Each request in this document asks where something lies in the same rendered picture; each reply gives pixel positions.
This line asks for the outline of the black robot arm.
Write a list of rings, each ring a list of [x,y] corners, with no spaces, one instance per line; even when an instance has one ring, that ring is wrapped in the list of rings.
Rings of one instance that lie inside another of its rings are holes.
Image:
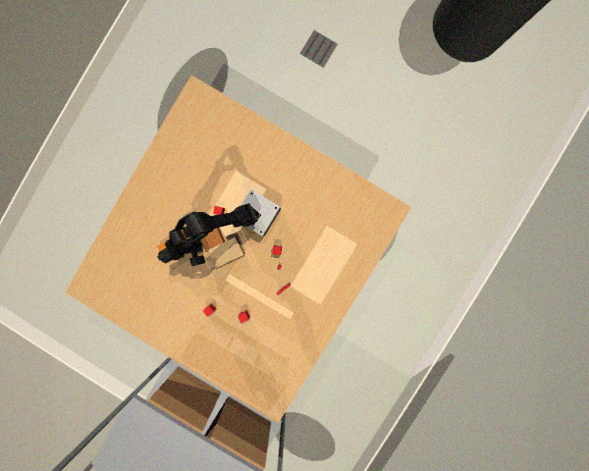
[[[251,207],[250,203],[241,205],[231,213],[210,216],[205,212],[190,212],[182,217],[176,227],[169,232],[170,239],[165,243],[166,247],[158,253],[158,259],[167,264],[172,260],[180,260],[192,250],[192,242],[208,236],[216,228],[233,225],[236,227],[248,227],[258,221],[260,214]],[[194,239],[185,239],[182,229],[187,228]]]

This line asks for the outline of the brown square block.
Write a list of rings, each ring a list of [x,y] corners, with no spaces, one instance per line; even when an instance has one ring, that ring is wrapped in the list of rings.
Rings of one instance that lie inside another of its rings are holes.
[[[219,245],[224,241],[224,238],[219,230],[219,228],[214,229],[212,232],[210,232],[206,237],[201,239],[201,242],[204,246],[205,251],[216,246]]]

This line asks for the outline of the tan board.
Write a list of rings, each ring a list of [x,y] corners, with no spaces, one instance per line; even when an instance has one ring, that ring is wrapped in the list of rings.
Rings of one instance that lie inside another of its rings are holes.
[[[208,249],[208,252],[216,268],[244,255],[236,236]]]

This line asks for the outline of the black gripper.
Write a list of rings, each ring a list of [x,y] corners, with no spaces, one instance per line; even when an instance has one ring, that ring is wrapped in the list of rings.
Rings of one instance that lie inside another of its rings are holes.
[[[184,236],[188,235],[189,236],[189,239],[194,239],[191,236],[191,234],[190,234],[190,232],[189,232],[189,230],[188,230],[187,227],[184,227],[183,230],[184,230]],[[190,254],[191,254],[191,257],[193,257],[193,256],[194,257],[193,258],[189,258],[190,266],[196,266],[196,265],[200,265],[200,264],[204,264],[205,263],[205,260],[204,260],[204,256],[203,255],[197,256],[197,253],[198,252],[201,252],[201,251],[202,251],[201,241],[199,240],[199,241],[192,242],[192,250],[191,250]]]

